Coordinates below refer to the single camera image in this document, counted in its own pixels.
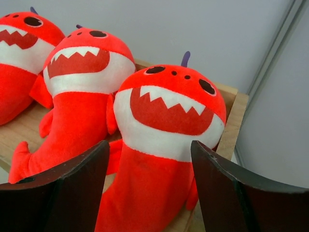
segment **fabric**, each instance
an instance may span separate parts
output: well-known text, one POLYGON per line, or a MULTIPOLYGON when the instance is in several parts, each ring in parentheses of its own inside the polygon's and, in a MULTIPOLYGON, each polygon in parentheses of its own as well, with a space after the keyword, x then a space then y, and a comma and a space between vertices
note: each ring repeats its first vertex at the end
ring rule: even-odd
POLYGON ((29 92, 37 75, 64 37, 55 24, 32 12, 0 18, 0 125, 32 103, 29 92))
POLYGON ((34 153, 27 142, 18 145, 9 182, 50 169, 103 140, 108 95, 134 71, 129 48, 112 34, 81 28, 63 39, 44 64, 46 87, 37 88, 40 102, 48 99, 44 88, 53 97, 54 107, 40 124, 40 135, 47 138, 34 153))
POLYGON ((161 232, 197 189, 192 140, 214 148, 225 127, 225 102, 202 74, 156 65, 131 75, 113 104, 123 146, 112 185, 102 195, 96 232, 161 232))

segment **red fin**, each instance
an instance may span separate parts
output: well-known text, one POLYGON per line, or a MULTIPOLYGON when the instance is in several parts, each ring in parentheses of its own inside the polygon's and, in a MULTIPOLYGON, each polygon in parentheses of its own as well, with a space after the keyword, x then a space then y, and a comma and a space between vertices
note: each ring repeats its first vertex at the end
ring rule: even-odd
POLYGON ((27 142, 21 142, 14 151, 8 182, 15 184, 24 179, 29 169, 30 152, 27 142))
POLYGON ((53 122, 53 109, 44 115, 39 125, 39 132, 42 138, 45 138, 50 133, 50 128, 53 122))
POLYGON ((36 78, 29 96, 48 109, 53 107, 53 98, 47 90, 42 73, 36 78))
POLYGON ((114 114, 113 104, 115 101, 115 94, 110 94, 106 104, 106 123, 109 134, 114 134, 118 129, 117 121, 114 114))
POLYGON ((185 204, 186 209, 190 211, 194 210, 195 206, 197 205, 197 201, 198 201, 197 184, 194 178, 190 188, 188 200, 185 204))
POLYGON ((106 175, 110 175, 118 171, 122 145, 122 139, 110 142, 110 159, 106 175))

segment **jagged teeth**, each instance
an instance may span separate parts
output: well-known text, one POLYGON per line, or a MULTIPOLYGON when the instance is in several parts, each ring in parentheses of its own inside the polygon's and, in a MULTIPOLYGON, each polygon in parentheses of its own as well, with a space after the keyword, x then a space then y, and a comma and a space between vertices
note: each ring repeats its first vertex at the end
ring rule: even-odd
POLYGON ((0 25, 0 31, 7 30, 10 34, 13 34, 15 31, 18 31, 19 34, 22 36, 26 35, 27 32, 21 29, 17 29, 15 27, 7 26, 7 25, 0 25))
POLYGON ((205 106, 201 103, 185 95, 178 94, 165 88, 155 86, 142 86, 140 88, 140 96, 143 96, 146 93, 150 94, 151 102, 157 98, 162 98, 168 109, 177 104, 180 104, 186 113, 193 107, 199 115, 201 115, 205 109, 205 106))
POLYGON ((89 46, 83 46, 83 47, 68 47, 64 48, 60 51, 58 51, 52 60, 57 60, 60 55, 64 55, 66 58, 70 58, 73 54, 76 52, 81 54, 83 57, 86 55, 87 52, 91 52, 93 55, 97 56, 99 52, 99 48, 97 47, 89 47, 89 46))

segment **plush toy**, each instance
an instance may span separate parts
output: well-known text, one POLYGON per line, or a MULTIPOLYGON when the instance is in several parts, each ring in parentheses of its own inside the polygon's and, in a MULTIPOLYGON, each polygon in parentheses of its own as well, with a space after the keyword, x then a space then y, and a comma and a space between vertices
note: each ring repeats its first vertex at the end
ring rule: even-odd
POLYGON ((32 85, 47 56, 64 37, 33 8, 0 18, 0 125, 32 103, 32 85))
POLYGON ((202 74, 177 65, 137 71, 113 104, 122 153, 117 175, 102 195, 96 232, 160 232, 197 191, 190 145, 214 148, 225 127, 225 102, 202 74))
POLYGON ((80 28, 49 55, 43 76, 53 109, 40 123, 41 147, 31 154, 27 142, 16 148, 9 182, 63 163, 107 135, 108 94, 135 71, 127 45, 112 34, 80 28))

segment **white wall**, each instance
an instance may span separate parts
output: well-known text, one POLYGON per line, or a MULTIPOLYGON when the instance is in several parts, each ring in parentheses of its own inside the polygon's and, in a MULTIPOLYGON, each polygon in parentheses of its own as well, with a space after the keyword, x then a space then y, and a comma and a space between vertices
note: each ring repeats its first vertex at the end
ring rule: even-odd
POLYGON ((246 168, 309 188, 309 4, 239 135, 246 168))
POLYGON ((2 0, 0 15, 37 12, 68 34, 76 24, 122 38, 134 57, 180 64, 247 92, 290 0, 2 0))

